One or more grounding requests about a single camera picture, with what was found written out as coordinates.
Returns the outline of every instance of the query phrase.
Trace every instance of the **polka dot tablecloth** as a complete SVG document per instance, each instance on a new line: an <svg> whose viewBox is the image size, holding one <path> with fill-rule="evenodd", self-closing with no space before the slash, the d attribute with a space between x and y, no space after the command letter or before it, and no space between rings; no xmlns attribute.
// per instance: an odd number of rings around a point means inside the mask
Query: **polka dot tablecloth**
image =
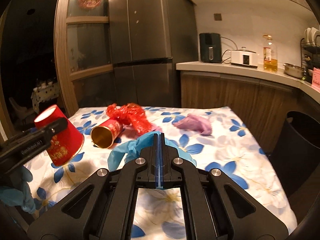
<svg viewBox="0 0 320 240"><path fill-rule="evenodd" d="M36 113L39 113L39 103L57 98L60 95L59 83L47 85L46 88L38 88L31 95L32 107Z"/></svg>

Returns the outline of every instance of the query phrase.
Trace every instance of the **blue plastic bag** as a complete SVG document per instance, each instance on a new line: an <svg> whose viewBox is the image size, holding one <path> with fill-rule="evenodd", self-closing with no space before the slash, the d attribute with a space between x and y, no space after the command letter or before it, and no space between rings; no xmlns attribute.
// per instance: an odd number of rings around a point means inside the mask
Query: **blue plastic bag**
<svg viewBox="0 0 320 240"><path fill-rule="evenodd" d="M148 132L148 133L140 136L136 140L125 142L125 143L115 147L108 157L109 171L115 171L116 169L118 169L120 162L126 153L127 153L127 156L124 160L125 163L127 163L131 160L134 160L136 158L139 158L140 151L143 148L153 145L153 135L155 133L159 134L159 136L161 134L161 132L159 132L159 131ZM197 165L196 160L193 159L189 153L186 153L185 151L178 148L173 142L171 142L167 138L165 138L165 144L176 148L178 150L180 158L192 162L194 164L194 166Z"/></svg>

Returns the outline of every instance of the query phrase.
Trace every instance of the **refrigerator door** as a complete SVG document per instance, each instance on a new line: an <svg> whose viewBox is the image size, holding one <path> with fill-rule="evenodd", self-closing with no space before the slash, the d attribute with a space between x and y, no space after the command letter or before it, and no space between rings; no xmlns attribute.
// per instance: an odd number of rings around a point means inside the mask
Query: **refrigerator door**
<svg viewBox="0 0 320 240"><path fill-rule="evenodd" d="M112 63L132 61L128 0L109 0Z"/></svg>
<svg viewBox="0 0 320 240"><path fill-rule="evenodd" d="M133 66L138 104L141 106L174 107L172 64Z"/></svg>
<svg viewBox="0 0 320 240"><path fill-rule="evenodd" d="M133 66L115 67L117 103L138 103Z"/></svg>
<svg viewBox="0 0 320 240"><path fill-rule="evenodd" d="M128 0L132 58L170 58L166 0Z"/></svg>

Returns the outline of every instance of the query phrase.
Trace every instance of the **blue glove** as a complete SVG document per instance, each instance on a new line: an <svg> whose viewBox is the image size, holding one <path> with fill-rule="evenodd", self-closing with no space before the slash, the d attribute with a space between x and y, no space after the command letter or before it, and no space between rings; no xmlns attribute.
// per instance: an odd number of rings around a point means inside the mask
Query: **blue glove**
<svg viewBox="0 0 320 240"><path fill-rule="evenodd" d="M140 151L143 148L153 145L153 135L155 133L159 134L159 136L161 134L159 131L148 132L144 135L141 135L136 140L125 142L125 143L120 144L119 146L115 147L108 157L109 171L115 171L118 168L121 160L123 159L123 157L126 153L127 153L127 156L124 160L125 163L127 163L131 160L134 160L136 158L139 158ZM172 141L165 138L165 144L176 148L178 150L178 154L179 154L180 158L192 162L194 164L194 166L197 165L196 160L193 159L189 153L186 153L185 151L178 148Z"/></svg>
<svg viewBox="0 0 320 240"><path fill-rule="evenodd" d="M8 206L21 206L23 211L33 214L36 205L27 183L33 180L32 173L21 166L10 175L10 179L15 188L0 186L0 200Z"/></svg>

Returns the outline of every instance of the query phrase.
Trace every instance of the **table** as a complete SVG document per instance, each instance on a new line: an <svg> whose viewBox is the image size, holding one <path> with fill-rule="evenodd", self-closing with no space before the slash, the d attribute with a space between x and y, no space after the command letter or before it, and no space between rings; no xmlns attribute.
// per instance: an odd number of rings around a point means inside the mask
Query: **table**
<svg viewBox="0 0 320 240"><path fill-rule="evenodd" d="M57 98L60 95L59 83L47 85L45 88L38 88L37 91L33 91L31 95L33 110L39 113L39 103L49 101Z"/></svg>
<svg viewBox="0 0 320 240"><path fill-rule="evenodd" d="M47 152L25 164L34 180L29 183L36 203L36 216L61 200L99 168L108 168L107 159L115 146L135 139L135 131L125 129L110 149L93 145L92 127L108 117L103 107L79 109L70 121L84 134L84 145L76 158L62 167L55 167ZM278 217L291 233L297 220L287 197L262 149L238 116L228 107L216 109L181 109L145 107L150 122L161 127L168 139L192 154L197 168L221 168L257 201ZM212 125L210 136L179 130L173 122L195 114L207 118ZM139 189L132 237L143 239L185 238L180 189Z"/></svg>

